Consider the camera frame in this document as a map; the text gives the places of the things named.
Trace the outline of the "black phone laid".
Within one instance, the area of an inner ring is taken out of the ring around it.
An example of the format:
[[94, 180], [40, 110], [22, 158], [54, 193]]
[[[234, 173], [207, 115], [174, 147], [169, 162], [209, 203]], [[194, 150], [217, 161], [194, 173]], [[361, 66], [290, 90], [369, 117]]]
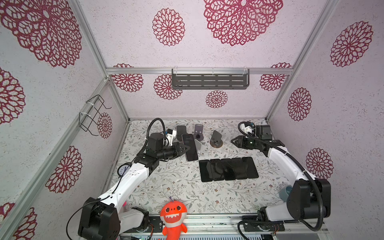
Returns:
[[210, 164], [213, 181], [223, 181], [225, 176], [222, 161], [220, 159], [211, 159]]
[[242, 161], [245, 166], [246, 176], [248, 179], [257, 179], [259, 178], [259, 174], [257, 168], [255, 166], [255, 162], [252, 157], [243, 157]]

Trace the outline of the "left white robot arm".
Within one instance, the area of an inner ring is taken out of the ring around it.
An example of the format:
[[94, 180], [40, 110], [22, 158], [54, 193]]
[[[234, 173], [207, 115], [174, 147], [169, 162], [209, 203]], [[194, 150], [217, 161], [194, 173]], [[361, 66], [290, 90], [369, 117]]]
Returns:
[[149, 213], [133, 207], [124, 211], [124, 204], [137, 186], [146, 180], [162, 160], [172, 160], [190, 150], [181, 142], [169, 145], [165, 134], [147, 136], [143, 148], [120, 180], [98, 198], [88, 198], [80, 208], [78, 235], [86, 240], [115, 240], [131, 230], [146, 230]]

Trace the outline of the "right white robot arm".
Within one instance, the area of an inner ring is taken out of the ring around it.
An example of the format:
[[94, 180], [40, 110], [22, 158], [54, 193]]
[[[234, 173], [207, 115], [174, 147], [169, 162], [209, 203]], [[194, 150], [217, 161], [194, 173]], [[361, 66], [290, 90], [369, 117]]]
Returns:
[[286, 146], [273, 138], [269, 125], [240, 122], [241, 135], [232, 139], [236, 147], [259, 150], [272, 160], [287, 178], [292, 190], [286, 202], [263, 207], [255, 220], [245, 219], [240, 224], [276, 226], [301, 223], [311, 231], [321, 230], [324, 219], [331, 214], [331, 184], [305, 169]]

